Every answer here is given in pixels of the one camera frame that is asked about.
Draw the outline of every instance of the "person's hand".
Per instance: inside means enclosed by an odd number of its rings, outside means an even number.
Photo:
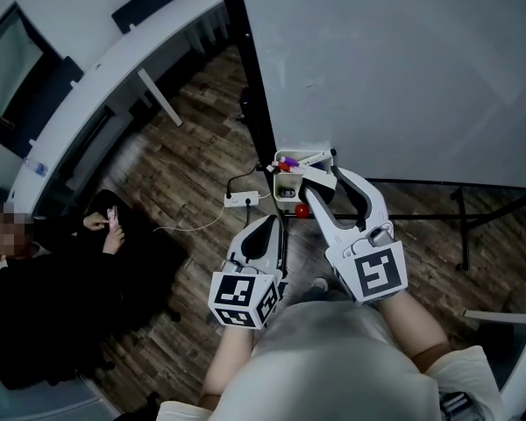
[[[124,244],[124,232],[121,226],[115,231],[107,234],[103,244],[103,252],[107,254],[116,254],[121,245]]]
[[[105,219],[99,212],[94,212],[84,218],[84,226],[90,231],[99,231],[109,223],[109,220]]]

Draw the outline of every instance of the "white plastic container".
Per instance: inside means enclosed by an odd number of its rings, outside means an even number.
[[[274,159],[279,161],[282,156],[292,158],[296,161],[306,159],[316,153],[321,153],[323,150],[279,150],[274,154]],[[333,165],[333,158],[327,159],[323,162],[320,162],[323,165],[323,168],[328,173],[331,172],[331,166]],[[288,213],[294,213],[297,204],[300,204],[302,201],[298,197],[298,192],[302,186],[302,175],[303,173],[289,173],[289,172],[280,172],[273,177],[273,194],[277,202],[279,209],[286,211]],[[280,188],[294,189],[296,195],[293,198],[283,198],[279,196]]]

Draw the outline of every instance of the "black and white marker cube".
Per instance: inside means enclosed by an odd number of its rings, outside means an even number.
[[[326,256],[335,263],[335,274],[358,304],[370,303],[407,288],[401,241],[372,246],[367,239],[362,239],[348,249],[346,246],[329,248]]]
[[[261,329],[278,302],[273,275],[212,275],[209,307],[222,325]]]

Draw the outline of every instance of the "red ball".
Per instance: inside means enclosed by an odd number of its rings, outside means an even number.
[[[296,206],[296,216],[306,218],[309,215],[309,206],[307,204],[298,204]]]

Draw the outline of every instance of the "whiteboard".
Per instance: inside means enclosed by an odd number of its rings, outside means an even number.
[[[526,187],[526,0],[245,0],[280,149]]]

